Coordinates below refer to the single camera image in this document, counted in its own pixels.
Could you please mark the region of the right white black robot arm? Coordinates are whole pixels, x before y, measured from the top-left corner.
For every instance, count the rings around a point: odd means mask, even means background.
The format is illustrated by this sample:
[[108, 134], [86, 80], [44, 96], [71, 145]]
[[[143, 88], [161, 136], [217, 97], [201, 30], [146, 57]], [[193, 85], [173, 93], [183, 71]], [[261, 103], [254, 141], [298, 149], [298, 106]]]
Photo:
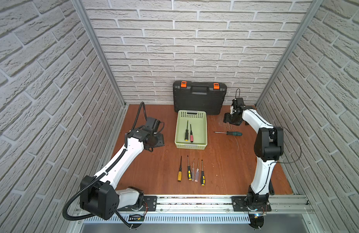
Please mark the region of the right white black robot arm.
[[254, 144], [257, 166], [245, 202], [248, 205], [268, 202], [272, 172], [283, 154], [283, 128], [270, 124], [253, 107], [246, 106], [243, 98], [232, 100], [224, 122], [237, 126], [245, 122], [257, 133]]

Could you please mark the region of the black yellow screwdriver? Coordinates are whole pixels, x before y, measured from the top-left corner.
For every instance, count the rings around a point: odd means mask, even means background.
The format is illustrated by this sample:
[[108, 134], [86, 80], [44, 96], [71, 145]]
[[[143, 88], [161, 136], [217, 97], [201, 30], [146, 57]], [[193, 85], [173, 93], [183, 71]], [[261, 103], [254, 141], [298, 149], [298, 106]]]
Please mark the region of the black yellow screwdriver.
[[205, 173], [204, 173], [204, 166], [203, 166], [203, 160], [201, 161], [201, 185], [205, 185]]
[[187, 178], [190, 181], [193, 179], [192, 172], [191, 172], [191, 166], [190, 166], [190, 162], [189, 162], [189, 156], [187, 156]]

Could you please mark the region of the black plastic tool case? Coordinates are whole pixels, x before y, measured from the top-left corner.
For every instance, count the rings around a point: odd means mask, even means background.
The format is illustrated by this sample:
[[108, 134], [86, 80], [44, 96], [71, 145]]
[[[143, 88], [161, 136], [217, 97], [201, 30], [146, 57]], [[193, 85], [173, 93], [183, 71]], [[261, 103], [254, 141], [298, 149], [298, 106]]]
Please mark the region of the black plastic tool case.
[[174, 110], [204, 111], [219, 115], [227, 86], [224, 83], [175, 81], [173, 83]]

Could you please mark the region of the light green plastic bin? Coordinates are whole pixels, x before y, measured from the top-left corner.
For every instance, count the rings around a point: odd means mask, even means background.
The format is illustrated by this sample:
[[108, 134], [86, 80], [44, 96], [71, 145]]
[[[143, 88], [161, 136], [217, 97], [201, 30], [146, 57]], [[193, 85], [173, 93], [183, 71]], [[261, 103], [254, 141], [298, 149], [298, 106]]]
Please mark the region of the light green plastic bin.
[[[187, 120], [189, 140], [185, 141]], [[194, 142], [190, 142], [190, 124]], [[207, 115], [204, 111], [179, 110], [176, 122], [175, 145], [178, 149], [204, 150], [208, 144]]]

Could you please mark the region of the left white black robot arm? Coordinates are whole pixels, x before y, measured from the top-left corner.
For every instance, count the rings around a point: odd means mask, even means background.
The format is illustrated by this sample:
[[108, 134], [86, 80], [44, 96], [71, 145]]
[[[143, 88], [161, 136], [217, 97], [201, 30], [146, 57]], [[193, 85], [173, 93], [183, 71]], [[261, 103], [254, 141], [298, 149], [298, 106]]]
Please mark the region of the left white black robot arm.
[[92, 216], [104, 220], [111, 218], [117, 210], [132, 207], [140, 210], [143, 206], [143, 191], [128, 187], [116, 191], [116, 187], [134, 159], [144, 150], [152, 152], [164, 146], [163, 134], [159, 131], [161, 121], [148, 117], [146, 124], [129, 131], [124, 145], [113, 158], [93, 177], [86, 176], [80, 184], [80, 208]]

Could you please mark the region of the orange handle screwdriver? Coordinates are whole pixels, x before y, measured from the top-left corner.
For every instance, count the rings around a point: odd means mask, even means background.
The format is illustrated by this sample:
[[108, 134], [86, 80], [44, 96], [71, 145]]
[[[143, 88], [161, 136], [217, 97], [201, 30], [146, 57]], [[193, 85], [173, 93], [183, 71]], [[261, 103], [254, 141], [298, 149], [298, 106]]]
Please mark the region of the orange handle screwdriver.
[[177, 174], [177, 181], [181, 182], [181, 180], [182, 180], [182, 157], [180, 158], [179, 169]]

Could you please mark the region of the pink handle screwdriver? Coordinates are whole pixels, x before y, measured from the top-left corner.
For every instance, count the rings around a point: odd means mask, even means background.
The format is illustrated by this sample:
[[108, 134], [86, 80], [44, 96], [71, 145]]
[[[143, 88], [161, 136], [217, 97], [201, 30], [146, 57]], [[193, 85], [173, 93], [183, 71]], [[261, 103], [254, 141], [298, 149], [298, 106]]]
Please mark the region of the pink handle screwdriver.
[[194, 142], [194, 136], [193, 136], [193, 131], [192, 131], [192, 125], [190, 124], [190, 142], [193, 143]]

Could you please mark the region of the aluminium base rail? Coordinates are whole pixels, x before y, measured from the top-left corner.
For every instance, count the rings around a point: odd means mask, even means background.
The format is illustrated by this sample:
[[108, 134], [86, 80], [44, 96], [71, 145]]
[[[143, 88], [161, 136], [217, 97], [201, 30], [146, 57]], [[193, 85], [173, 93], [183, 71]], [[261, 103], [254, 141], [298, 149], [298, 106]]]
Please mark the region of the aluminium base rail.
[[156, 208], [150, 214], [313, 214], [305, 195], [273, 195], [267, 211], [238, 211], [234, 200], [246, 196], [233, 195], [156, 195]]

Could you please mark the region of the green black handle screwdriver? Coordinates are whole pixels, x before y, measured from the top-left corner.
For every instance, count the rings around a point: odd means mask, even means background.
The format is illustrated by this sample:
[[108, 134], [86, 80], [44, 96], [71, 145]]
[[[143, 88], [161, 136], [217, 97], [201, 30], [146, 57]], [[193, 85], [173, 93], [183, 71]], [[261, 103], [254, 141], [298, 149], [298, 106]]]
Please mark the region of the green black handle screwdriver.
[[228, 135], [228, 136], [242, 136], [243, 134], [241, 132], [230, 132], [230, 131], [227, 131], [227, 132], [214, 132], [216, 134], [225, 134], [225, 135]]

